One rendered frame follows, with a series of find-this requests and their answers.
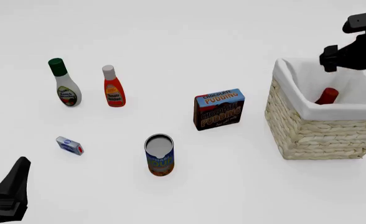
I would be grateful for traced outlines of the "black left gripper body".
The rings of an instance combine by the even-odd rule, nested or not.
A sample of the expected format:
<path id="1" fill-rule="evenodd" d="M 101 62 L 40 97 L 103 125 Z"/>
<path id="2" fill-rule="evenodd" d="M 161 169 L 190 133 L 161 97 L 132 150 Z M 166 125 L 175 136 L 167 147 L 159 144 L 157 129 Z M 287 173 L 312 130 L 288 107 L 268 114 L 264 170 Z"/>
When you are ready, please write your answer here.
<path id="1" fill-rule="evenodd" d="M 0 221 L 21 221 L 27 210 L 27 205 L 17 202 L 14 205 L 0 206 Z"/>

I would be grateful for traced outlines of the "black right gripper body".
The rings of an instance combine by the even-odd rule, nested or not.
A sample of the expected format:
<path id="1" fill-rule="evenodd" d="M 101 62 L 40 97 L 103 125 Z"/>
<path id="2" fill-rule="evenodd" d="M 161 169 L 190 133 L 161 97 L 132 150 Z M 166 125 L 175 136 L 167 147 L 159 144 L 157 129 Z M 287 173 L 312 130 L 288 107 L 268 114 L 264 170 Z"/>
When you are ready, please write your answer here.
<path id="1" fill-rule="evenodd" d="M 337 71 L 337 56 L 338 46 L 332 45 L 324 48 L 324 51 L 319 56 L 319 63 L 324 67 L 325 72 L 336 72 Z"/>

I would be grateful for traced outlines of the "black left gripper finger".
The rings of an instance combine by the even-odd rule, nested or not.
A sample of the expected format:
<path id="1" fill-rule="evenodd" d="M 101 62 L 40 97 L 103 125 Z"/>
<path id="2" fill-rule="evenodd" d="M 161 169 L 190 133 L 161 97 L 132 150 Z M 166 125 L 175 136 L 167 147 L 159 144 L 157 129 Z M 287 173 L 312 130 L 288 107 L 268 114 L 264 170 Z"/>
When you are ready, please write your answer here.
<path id="1" fill-rule="evenodd" d="M 30 166 L 30 160 L 24 156 L 16 161 L 0 183 L 0 206 L 11 206 L 15 203 L 27 205 L 27 178 Z"/>

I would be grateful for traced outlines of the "red-capped bbq sauce bottle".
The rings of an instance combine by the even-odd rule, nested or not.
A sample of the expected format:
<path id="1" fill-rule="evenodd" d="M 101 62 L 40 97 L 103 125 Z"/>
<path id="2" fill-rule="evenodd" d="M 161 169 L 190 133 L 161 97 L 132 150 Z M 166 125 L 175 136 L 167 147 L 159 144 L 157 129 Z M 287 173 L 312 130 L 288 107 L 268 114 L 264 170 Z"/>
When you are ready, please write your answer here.
<path id="1" fill-rule="evenodd" d="M 324 89 L 324 91 L 322 92 L 319 99 L 315 102 L 315 104 L 318 105 L 333 104 L 338 95 L 339 92 L 336 89 L 327 87 L 326 89 Z"/>

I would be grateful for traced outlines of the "wicker basket with white liner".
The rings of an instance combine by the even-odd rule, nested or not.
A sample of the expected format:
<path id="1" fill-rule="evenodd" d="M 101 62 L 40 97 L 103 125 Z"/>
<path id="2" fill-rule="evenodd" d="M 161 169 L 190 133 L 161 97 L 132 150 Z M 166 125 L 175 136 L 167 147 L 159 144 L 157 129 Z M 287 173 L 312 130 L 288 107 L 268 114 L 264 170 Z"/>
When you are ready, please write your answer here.
<path id="1" fill-rule="evenodd" d="M 324 89 L 339 92 L 318 105 Z M 366 70 L 325 72 L 316 59 L 275 61 L 265 118 L 287 160 L 359 159 L 366 154 Z"/>

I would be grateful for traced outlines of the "black plate on stalk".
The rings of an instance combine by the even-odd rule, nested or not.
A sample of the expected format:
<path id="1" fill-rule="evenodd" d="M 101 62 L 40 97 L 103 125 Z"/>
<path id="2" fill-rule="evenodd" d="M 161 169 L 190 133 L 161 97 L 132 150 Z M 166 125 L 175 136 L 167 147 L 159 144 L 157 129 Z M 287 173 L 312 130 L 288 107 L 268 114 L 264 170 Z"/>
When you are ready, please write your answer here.
<path id="1" fill-rule="evenodd" d="M 343 25 L 342 31 L 347 34 L 361 31 L 366 33 L 366 13 L 349 16 Z"/>

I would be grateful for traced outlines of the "small blue-white cream cheese box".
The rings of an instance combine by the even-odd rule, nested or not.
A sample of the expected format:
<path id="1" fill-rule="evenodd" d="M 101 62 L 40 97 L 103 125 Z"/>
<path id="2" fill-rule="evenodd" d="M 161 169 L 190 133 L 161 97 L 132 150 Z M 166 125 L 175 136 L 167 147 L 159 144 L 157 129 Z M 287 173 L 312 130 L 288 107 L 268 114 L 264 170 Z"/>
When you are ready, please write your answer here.
<path id="1" fill-rule="evenodd" d="M 59 136 L 56 138 L 56 142 L 58 143 L 59 147 L 61 149 L 64 149 L 65 151 L 72 152 L 79 156 L 81 156 L 84 153 L 84 150 L 83 150 L 81 144 L 77 143 L 75 141 L 72 141 L 70 139 Z"/>

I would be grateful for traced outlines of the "white ranch dressing bottle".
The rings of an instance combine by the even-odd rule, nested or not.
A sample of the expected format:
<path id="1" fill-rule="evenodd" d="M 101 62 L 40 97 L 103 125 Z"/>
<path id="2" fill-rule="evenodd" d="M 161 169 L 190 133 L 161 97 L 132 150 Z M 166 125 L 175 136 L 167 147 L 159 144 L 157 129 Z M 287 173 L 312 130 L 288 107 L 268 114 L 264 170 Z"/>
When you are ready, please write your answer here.
<path id="1" fill-rule="evenodd" d="M 60 101 L 68 107 L 78 106 L 82 100 L 82 93 L 78 85 L 70 78 L 63 60 L 53 58 L 48 61 L 48 65 L 55 77 Z"/>

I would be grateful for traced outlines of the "chocolate pudding box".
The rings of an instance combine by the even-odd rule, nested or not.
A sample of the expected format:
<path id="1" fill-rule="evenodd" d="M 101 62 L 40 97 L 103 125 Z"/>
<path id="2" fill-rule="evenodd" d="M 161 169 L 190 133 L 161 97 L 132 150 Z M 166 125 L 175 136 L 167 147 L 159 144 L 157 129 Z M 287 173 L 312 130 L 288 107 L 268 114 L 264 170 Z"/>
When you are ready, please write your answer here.
<path id="1" fill-rule="evenodd" d="M 193 122 L 197 130 L 239 123 L 245 97 L 239 89 L 219 91 L 194 98 Z"/>

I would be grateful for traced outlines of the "alphabet soup can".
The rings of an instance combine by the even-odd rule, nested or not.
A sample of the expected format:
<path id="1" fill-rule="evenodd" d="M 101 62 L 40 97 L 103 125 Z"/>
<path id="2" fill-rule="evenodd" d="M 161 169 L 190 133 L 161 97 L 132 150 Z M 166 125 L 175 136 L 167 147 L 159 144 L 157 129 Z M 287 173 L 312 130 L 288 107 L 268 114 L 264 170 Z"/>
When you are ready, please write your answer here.
<path id="1" fill-rule="evenodd" d="M 169 175 L 174 169 L 174 141 L 166 134 L 147 138 L 144 150 L 149 171 L 158 177 Z"/>

